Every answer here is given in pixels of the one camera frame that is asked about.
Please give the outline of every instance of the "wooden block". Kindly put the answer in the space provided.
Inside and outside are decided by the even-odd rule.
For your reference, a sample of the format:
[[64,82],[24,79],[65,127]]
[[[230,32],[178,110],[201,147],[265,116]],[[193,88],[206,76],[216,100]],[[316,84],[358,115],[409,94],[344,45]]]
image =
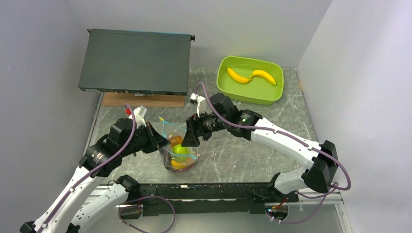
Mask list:
[[105,93],[102,100],[103,106],[123,107],[125,103],[131,106],[144,105],[146,107],[183,107],[185,96],[153,95],[135,96],[126,93]]

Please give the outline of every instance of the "gray wall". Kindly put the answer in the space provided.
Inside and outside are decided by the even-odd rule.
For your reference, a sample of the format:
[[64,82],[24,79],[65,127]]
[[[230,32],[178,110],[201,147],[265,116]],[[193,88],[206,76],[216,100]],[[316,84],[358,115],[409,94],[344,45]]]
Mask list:
[[97,103],[77,88],[87,46],[63,0],[0,3],[0,232],[54,201],[82,156]]
[[351,175],[354,232],[411,232],[411,32],[410,0],[334,0],[297,69],[319,139]]
[[69,0],[84,29],[196,35],[191,66],[230,55],[296,67],[332,0]]

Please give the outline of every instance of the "clear plastic bag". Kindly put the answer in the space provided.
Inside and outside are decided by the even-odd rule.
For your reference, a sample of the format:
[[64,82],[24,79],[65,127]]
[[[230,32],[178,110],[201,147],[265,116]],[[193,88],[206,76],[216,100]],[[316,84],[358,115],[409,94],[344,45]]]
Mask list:
[[159,119],[162,122],[162,136],[171,142],[159,150],[165,168],[173,172],[179,172],[194,167],[198,159],[197,148],[181,146],[186,130],[168,123],[161,117]]

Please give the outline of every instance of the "green apple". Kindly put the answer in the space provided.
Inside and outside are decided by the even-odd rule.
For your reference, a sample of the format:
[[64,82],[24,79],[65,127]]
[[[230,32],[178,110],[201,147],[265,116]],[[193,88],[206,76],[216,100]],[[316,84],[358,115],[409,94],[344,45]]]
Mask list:
[[[181,144],[177,144],[174,147],[172,147],[172,151],[174,154],[189,154],[188,149],[186,147],[182,147]],[[176,160],[179,162],[184,162],[186,160],[186,156],[173,156]]]

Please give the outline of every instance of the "banana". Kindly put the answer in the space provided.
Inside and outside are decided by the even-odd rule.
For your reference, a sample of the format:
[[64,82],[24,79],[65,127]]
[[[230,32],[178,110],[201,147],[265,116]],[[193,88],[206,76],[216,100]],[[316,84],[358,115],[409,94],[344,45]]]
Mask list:
[[235,80],[235,81],[237,81],[238,83],[241,83],[241,84],[246,84],[246,83],[248,83],[248,82],[250,82],[252,79],[248,79],[248,78],[245,78],[245,77],[243,77],[243,76],[240,76],[239,74],[237,74],[232,68],[230,68],[230,67],[228,67],[227,68],[227,73],[229,73],[229,76],[233,79],[233,80]]
[[270,82],[274,86],[277,85],[275,78],[272,75],[270,75],[268,72],[264,71],[264,70],[257,69],[255,71],[253,71],[252,74],[249,76],[249,78],[253,78],[253,77],[256,77],[256,76],[260,76],[260,77],[266,79],[268,82]]

